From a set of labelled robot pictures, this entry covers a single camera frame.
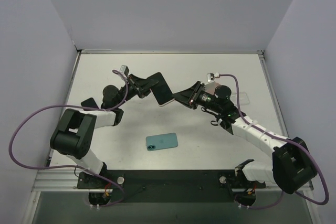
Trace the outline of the black smartphone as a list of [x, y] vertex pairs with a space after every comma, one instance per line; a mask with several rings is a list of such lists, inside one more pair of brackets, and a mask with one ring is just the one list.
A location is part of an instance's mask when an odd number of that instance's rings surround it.
[[85, 111], [96, 110], [99, 108], [94, 98], [88, 98], [82, 101], [81, 106], [83, 107]]

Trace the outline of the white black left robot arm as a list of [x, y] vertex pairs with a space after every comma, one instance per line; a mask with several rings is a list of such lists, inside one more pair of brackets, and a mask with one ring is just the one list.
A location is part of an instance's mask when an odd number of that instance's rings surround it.
[[101, 188], [108, 181], [107, 166], [91, 150], [93, 133], [98, 128], [117, 126], [124, 111], [119, 106], [137, 96], [147, 97], [158, 81], [149, 77], [139, 78], [133, 74], [122, 76], [125, 85], [117, 88], [106, 86], [102, 91], [100, 108], [86, 107], [82, 111], [66, 109], [50, 139], [50, 147], [72, 159], [89, 175], [89, 182]]

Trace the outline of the teal smartphone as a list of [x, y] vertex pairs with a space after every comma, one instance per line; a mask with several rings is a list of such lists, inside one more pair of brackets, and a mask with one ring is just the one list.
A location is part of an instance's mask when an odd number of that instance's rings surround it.
[[176, 133], [147, 136], [145, 140], [146, 149], [148, 151], [158, 151], [178, 147]]

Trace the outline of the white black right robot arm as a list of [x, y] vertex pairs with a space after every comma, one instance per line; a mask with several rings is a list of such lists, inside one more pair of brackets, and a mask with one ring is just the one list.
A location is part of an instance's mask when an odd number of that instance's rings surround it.
[[287, 143], [284, 136], [268, 131], [240, 112], [230, 99], [232, 91], [229, 87], [216, 83], [211, 93], [207, 87], [198, 81], [190, 88], [173, 94], [173, 98], [190, 109], [200, 106], [203, 112], [215, 117], [213, 125], [243, 138], [272, 161], [271, 164], [245, 161], [236, 167], [237, 173], [242, 173], [250, 182], [276, 184], [288, 194], [293, 194], [316, 177], [317, 169], [308, 157], [308, 148], [302, 139], [296, 137], [292, 144]]

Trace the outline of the phone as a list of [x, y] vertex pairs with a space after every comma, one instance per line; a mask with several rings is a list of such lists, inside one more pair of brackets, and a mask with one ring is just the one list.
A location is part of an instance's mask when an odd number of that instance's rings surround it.
[[212, 82], [208, 82], [204, 85], [204, 91], [211, 94], [211, 95], [214, 95], [215, 93], [215, 89], [220, 86], [219, 83], [215, 82], [215, 81], [212, 81]]
[[150, 90], [159, 106], [165, 106], [174, 101], [173, 93], [161, 72], [154, 73], [147, 79], [156, 81], [156, 84]]

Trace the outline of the clear phone case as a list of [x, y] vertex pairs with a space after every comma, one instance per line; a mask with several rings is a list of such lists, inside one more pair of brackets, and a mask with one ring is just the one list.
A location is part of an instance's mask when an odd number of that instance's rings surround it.
[[230, 96], [230, 100], [237, 105], [238, 102], [240, 104], [240, 106], [243, 105], [249, 105], [250, 104], [250, 99], [247, 95], [246, 92], [240, 92], [239, 94], [237, 94], [236, 92], [232, 93]]

